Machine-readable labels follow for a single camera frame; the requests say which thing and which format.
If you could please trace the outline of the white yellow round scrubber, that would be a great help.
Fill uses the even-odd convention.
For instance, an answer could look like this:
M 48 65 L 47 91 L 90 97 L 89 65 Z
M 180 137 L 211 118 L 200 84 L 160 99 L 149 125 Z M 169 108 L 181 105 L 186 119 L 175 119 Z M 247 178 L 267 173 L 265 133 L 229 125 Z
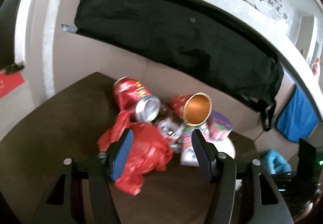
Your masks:
M 231 158 L 235 158 L 236 150 L 233 142 L 227 137 L 222 141 L 215 141 L 214 146 L 218 152 L 224 152 L 229 155 Z

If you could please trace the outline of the red plastic bag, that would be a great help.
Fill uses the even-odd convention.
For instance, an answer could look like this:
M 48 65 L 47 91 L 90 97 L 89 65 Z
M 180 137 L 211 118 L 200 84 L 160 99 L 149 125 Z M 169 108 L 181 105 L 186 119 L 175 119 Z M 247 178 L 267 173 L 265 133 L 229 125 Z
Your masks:
M 126 128 L 132 130 L 134 140 L 122 175 L 114 185 L 118 190 L 135 196 L 141 192 L 144 174 L 152 170 L 165 171 L 173 151 L 154 125 L 131 122 L 130 114 L 125 110 L 118 114 L 113 127 L 99 138 L 99 151 L 106 151 L 111 143 L 118 141 Z

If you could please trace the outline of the red paper cup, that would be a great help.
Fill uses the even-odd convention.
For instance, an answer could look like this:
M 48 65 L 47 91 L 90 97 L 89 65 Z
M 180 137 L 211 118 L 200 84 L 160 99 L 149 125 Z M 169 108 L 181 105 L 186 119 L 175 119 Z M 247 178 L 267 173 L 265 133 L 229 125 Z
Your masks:
M 170 106 L 186 125 L 199 126 L 206 122 L 212 111 L 212 100 L 209 95 L 198 92 L 193 95 L 177 95 Z

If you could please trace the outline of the silver wrapper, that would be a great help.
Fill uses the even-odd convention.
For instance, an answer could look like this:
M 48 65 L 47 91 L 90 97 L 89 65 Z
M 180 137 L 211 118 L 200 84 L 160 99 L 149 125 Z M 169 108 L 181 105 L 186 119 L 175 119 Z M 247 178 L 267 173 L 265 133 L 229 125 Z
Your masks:
M 153 124 L 157 127 L 165 141 L 176 154 L 180 154 L 182 150 L 181 135 L 185 128 L 183 120 L 175 114 L 169 105 L 162 103 L 159 114 L 153 120 Z

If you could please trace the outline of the red drink can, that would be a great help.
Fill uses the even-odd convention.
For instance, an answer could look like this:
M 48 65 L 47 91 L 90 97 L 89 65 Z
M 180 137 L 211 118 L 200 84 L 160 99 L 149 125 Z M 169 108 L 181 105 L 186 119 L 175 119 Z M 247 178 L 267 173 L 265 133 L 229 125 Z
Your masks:
M 153 96 L 138 80 L 123 77 L 112 87 L 113 96 L 120 110 L 127 111 L 137 122 L 152 122 L 159 114 L 161 100 Z

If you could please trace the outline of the blue hanging towel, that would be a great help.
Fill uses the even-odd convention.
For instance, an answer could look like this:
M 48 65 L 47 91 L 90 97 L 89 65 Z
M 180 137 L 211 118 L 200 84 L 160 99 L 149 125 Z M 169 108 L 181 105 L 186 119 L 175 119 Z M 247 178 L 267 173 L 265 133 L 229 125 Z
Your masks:
M 319 120 L 305 94 L 295 86 L 275 120 L 275 129 L 288 141 L 299 143 L 316 128 Z

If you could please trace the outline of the red white packet on counter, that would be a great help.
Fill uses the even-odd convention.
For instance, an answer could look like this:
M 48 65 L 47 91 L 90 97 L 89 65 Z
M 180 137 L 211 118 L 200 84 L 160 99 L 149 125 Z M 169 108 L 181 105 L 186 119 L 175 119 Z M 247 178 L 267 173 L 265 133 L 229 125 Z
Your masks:
M 311 66 L 311 71 L 313 72 L 313 75 L 315 77 L 319 77 L 320 76 L 320 59 L 317 57 L 314 61 L 314 63 Z

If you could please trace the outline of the red floor mat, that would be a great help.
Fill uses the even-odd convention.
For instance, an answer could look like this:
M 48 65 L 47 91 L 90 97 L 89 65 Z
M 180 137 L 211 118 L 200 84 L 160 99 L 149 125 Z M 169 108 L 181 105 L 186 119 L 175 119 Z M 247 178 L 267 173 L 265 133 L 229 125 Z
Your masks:
M 5 71 L 1 71 L 0 75 L 0 98 L 3 98 L 8 93 L 25 82 L 22 75 L 17 72 L 6 75 Z

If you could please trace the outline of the black slippers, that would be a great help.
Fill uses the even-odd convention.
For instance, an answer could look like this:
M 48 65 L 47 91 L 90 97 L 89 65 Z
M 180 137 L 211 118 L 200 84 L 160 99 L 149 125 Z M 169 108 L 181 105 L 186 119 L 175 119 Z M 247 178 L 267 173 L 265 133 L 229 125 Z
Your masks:
M 5 75 L 11 75 L 20 72 L 24 69 L 24 67 L 24 64 L 13 63 L 5 68 Z

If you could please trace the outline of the black refrigerator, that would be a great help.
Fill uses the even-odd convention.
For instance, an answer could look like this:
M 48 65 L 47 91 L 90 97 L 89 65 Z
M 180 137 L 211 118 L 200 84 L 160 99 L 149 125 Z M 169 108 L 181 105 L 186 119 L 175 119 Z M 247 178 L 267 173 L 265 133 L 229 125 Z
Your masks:
M 14 33 L 20 0 L 1 0 L 1 70 L 14 63 Z

